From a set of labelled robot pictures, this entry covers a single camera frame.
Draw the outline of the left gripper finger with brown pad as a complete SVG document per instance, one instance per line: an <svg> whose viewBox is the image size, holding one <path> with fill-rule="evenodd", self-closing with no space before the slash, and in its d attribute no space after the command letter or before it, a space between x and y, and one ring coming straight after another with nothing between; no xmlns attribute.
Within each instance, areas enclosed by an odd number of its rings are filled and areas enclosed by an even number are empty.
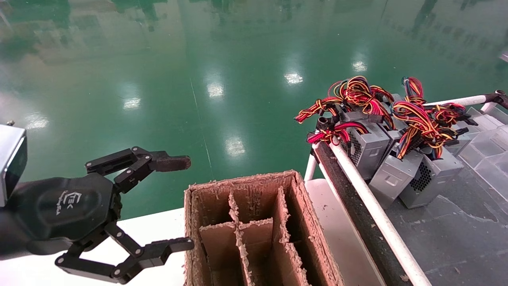
<svg viewBox="0 0 508 286"><path fill-rule="evenodd" d="M192 164L189 156L169 156L165 151L147 151L140 147L124 149L85 164L87 174L103 177L119 172L114 178L114 193L127 193L152 172L187 170Z"/></svg>

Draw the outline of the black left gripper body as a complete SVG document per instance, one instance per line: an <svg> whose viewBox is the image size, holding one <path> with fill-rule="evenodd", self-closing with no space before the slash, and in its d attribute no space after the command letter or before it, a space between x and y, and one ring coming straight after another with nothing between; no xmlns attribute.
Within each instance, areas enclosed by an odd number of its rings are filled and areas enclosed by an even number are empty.
<svg viewBox="0 0 508 286"><path fill-rule="evenodd" d="M117 220L113 182L99 174L24 182L9 198L9 235L78 241Z"/></svg>

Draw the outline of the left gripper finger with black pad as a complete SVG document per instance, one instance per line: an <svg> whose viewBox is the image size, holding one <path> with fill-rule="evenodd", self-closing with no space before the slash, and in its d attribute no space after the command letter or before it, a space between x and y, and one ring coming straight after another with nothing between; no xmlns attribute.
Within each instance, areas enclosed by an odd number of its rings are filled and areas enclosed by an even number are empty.
<svg viewBox="0 0 508 286"><path fill-rule="evenodd" d="M80 256L91 246L113 239L129 255L117 265L82 259ZM176 252L189 251L194 248L194 241L189 237L151 242L140 246L126 234L116 222L99 226L97 230L80 242L74 242L67 252L55 261L55 265L68 274L107 281L113 284L127 284L143 270L165 265L170 255Z"/></svg>

